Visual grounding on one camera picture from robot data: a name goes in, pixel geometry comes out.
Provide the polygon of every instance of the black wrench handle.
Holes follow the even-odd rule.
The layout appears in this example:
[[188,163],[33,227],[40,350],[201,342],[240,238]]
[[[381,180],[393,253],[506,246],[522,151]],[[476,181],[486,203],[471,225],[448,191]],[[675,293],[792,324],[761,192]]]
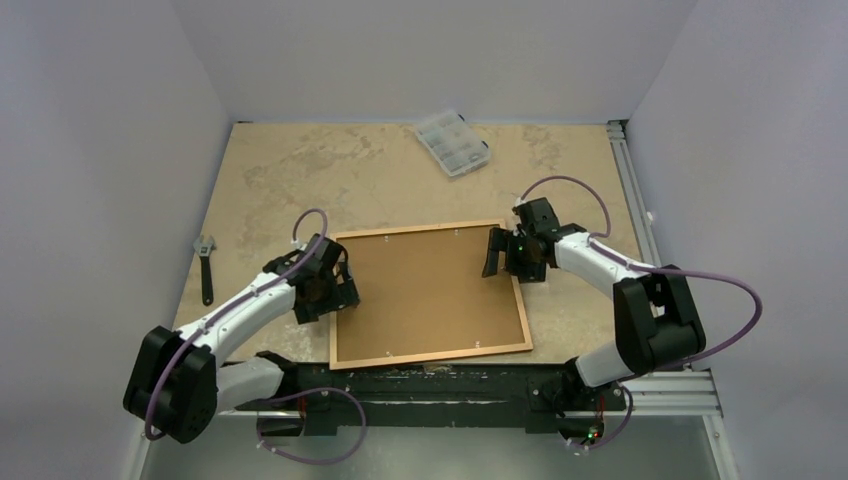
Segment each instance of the black wrench handle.
[[215,295],[212,293],[212,267],[209,264],[208,256],[200,257],[200,283],[203,304],[208,307],[215,301]]

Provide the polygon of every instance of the tabletop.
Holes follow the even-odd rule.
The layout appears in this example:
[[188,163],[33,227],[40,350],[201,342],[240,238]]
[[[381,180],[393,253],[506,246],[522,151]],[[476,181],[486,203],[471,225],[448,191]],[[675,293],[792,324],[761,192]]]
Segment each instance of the tabletop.
[[[511,219],[531,183],[560,174],[594,187],[612,218],[608,246],[639,258],[621,179],[600,125],[472,125],[492,151],[488,165],[451,179],[407,124],[251,124],[233,126],[202,233],[215,237],[211,257],[215,302],[201,302],[195,255],[175,328],[238,293],[269,260],[292,249],[291,229],[305,209],[319,207],[329,230],[347,232],[447,222]],[[560,223],[602,230],[603,214],[581,187],[548,182],[546,196]],[[299,237],[320,229],[310,216]],[[612,303],[580,278],[560,271],[521,286],[534,349],[452,362],[564,362],[614,338]],[[327,318],[298,325],[288,313],[263,327],[232,355],[245,360],[271,350],[295,362],[329,360]]]

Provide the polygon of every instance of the white wall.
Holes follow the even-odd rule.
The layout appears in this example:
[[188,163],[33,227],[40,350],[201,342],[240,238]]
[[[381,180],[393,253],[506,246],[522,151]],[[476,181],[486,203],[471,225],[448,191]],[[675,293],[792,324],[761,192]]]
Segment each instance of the white wall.
[[695,0],[172,0],[228,112],[628,118]]
[[228,118],[167,0],[0,0],[0,478],[119,478]]
[[[848,3],[699,0],[628,125],[666,261],[762,293],[711,360],[744,478],[845,478]],[[713,340],[751,307],[697,284]]]

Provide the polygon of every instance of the wrench head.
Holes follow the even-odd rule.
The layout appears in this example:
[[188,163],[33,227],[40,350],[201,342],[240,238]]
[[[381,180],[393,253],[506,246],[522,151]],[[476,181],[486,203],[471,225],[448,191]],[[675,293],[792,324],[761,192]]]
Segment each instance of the wrench head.
[[192,244],[194,247],[194,251],[197,252],[201,257],[208,257],[212,250],[215,250],[217,247],[215,246],[215,238],[212,235],[209,235],[209,241],[203,241],[203,235],[197,237],[197,239]]

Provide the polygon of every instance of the adjustable wrench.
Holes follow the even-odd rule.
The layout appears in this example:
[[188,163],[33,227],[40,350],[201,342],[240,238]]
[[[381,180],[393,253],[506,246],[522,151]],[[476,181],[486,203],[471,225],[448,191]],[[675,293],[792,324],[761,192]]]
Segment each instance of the adjustable wrench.
[[194,241],[194,251],[200,257],[200,280],[201,294],[203,295],[203,304],[207,307],[212,305],[215,296],[212,294],[212,267],[209,266],[209,254],[215,250],[215,239],[209,235],[209,241],[203,241],[203,235],[197,237]]

